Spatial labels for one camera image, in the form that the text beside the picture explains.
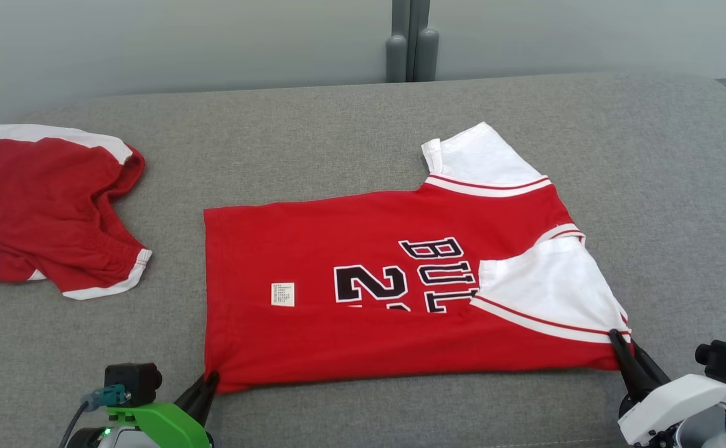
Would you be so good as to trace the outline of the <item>grey partition post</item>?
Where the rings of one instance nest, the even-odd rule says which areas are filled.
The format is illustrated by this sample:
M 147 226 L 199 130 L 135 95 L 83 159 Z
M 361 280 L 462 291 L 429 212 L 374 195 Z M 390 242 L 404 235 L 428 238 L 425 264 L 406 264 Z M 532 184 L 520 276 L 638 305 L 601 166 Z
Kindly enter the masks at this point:
M 392 0 L 387 83 L 434 82 L 440 34 L 429 26 L 430 6 L 431 0 Z

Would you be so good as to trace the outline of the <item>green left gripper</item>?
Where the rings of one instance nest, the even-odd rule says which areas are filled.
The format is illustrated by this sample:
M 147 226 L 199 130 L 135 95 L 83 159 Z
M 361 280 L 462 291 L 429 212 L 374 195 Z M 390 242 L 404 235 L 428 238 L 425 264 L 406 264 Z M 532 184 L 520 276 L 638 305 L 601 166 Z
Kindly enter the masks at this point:
M 174 404 L 151 403 L 135 408 L 109 406 L 106 411 L 118 425 L 138 427 L 159 448 L 211 448 L 204 426 L 219 383 L 218 373 L 205 374 Z

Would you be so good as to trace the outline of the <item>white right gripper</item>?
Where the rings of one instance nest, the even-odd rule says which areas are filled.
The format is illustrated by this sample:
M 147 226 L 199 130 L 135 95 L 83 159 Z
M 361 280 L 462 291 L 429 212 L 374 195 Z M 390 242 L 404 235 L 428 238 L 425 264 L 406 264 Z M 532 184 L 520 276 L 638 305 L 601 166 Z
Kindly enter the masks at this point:
M 610 342 L 631 402 L 638 402 L 618 420 L 630 445 L 647 446 L 673 425 L 711 406 L 726 405 L 726 383 L 704 375 L 688 374 L 671 381 L 638 343 L 630 343 L 618 329 Z

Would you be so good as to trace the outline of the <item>red white basketball jersey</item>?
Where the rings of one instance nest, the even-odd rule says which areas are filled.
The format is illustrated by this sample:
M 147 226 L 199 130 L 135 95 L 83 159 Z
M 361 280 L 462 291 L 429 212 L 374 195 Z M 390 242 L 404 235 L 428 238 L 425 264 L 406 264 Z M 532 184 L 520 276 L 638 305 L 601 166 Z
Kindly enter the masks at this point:
M 628 315 L 550 178 L 485 123 L 421 149 L 416 190 L 205 210 L 218 394 L 618 368 Z

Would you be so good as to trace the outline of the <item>red white shorts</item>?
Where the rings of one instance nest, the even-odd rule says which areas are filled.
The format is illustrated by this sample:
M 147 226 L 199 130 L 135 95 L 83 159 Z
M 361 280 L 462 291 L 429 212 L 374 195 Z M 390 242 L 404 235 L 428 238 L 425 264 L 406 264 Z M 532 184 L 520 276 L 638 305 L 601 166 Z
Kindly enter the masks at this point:
M 0 125 L 0 282 L 50 281 L 70 299 L 126 292 L 152 251 L 113 208 L 146 161 L 114 136 Z

